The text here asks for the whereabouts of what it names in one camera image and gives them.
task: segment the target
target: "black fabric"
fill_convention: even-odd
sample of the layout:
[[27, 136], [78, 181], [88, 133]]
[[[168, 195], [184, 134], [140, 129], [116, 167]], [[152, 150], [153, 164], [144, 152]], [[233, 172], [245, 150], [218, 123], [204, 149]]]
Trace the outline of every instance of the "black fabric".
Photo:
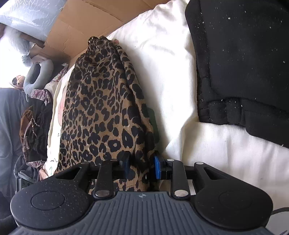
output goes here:
[[33, 70], [32, 78], [31, 78], [31, 84], [35, 83], [36, 79], [38, 78], [40, 74], [40, 64], [33, 64], [30, 69]]
[[12, 215], [7, 216], [4, 219], [0, 219], [0, 231], [1, 235], [8, 235], [17, 228], [17, 224]]
[[11, 215], [10, 203], [3, 196], [2, 192], [0, 192], [0, 219], [4, 219], [9, 215]]
[[52, 119], [53, 103], [47, 105], [41, 100], [31, 99], [33, 108], [33, 125], [28, 128], [26, 136], [28, 137], [29, 149], [27, 149], [28, 161], [47, 160], [48, 131]]
[[53, 62], [53, 72], [52, 72], [52, 75], [50, 77], [50, 80], [49, 82], [52, 81], [52, 79], [60, 73], [60, 71], [63, 69], [63, 65], [62, 64], [59, 64], [59, 63], [56, 63], [56, 62]]
[[191, 0], [201, 122], [289, 147], [288, 1]]
[[28, 166], [25, 162], [24, 156], [22, 155], [17, 159], [13, 173], [16, 180], [23, 178], [35, 183], [40, 180], [39, 170], [40, 168]]

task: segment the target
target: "metal screw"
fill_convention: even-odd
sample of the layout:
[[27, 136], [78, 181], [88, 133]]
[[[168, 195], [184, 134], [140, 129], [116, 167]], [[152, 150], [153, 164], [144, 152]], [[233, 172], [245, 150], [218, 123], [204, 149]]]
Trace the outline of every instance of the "metal screw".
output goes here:
[[174, 194], [175, 194], [177, 197], [186, 197], [186, 196], [189, 195], [188, 191], [183, 190], [183, 189], [176, 190], [176, 191], [174, 192]]
[[107, 197], [110, 194], [108, 190], [98, 190], [95, 192], [95, 195], [98, 197]]

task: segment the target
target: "patterned fabric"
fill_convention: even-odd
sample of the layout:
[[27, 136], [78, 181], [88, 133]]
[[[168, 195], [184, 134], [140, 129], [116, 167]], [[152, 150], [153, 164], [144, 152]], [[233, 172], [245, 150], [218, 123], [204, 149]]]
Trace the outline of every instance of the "patterned fabric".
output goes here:
[[66, 72], [68, 70], [68, 64], [64, 63], [64, 64], [62, 64], [62, 66], [64, 68], [51, 80], [52, 82], [59, 82], [60, 79], [64, 76], [64, 74], [66, 74]]
[[43, 90], [33, 89], [30, 97], [44, 101], [45, 105], [49, 104], [52, 100], [49, 90], [46, 89]]
[[145, 99], [127, 54], [106, 37], [90, 38], [68, 83], [56, 172], [83, 161], [100, 165], [129, 151], [128, 179], [115, 181], [114, 188], [146, 191], [154, 148]]

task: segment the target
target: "plastic bag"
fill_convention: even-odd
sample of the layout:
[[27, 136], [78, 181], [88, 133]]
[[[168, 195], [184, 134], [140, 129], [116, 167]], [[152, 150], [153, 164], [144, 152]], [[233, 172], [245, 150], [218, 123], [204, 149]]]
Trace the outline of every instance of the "plastic bag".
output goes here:
[[32, 60], [29, 56], [27, 55], [23, 55], [22, 57], [22, 62], [26, 67], [31, 67], [32, 66]]
[[20, 31], [7, 26], [1, 40], [6, 38], [12, 48], [14, 48], [20, 54], [27, 56], [30, 52], [30, 42], [21, 38], [20, 35]]
[[0, 23], [46, 41], [65, 3], [66, 0], [9, 0], [0, 8]]
[[13, 87], [12, 79], [17, 75], [26, 76], [29, 67], [23, 64], [23, 54], [11, 46], [8, 37], [0, 39], [0, 52], [0, 87]]

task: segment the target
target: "gray fabric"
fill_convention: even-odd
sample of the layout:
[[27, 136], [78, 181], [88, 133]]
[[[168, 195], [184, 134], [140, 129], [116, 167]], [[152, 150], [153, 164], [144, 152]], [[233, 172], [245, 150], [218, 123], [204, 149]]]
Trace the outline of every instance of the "gray fabric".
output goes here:
[[0, 191], [8, 201], [15, 193], [13, 169], [18, 157], [23, 155], [20, 121], [28, 106], [24, 92], [0, 88]]
[[9, 215], [11, 215], [10, 204], [0, 192], [0, 220], [6, 218]]
[[53, 72], [53, 62], [51, 60], [45, 60], [41, 63], [40, 74], [34, 83], [32, 83], [34, 69], [36, 69], [36, 65], [34, 64], [27, 76], [25, 77], [23, 89], [25, 93], [30, 96], [33, 89], [42, 90], [47, 83], [50, 82], [51, 75]]
[[31, 183], [39, 181], [39, 169], [27, 166], [24, 156], [20, 156], [14, 166], [14, 176], [16, 180], [23, 178]]

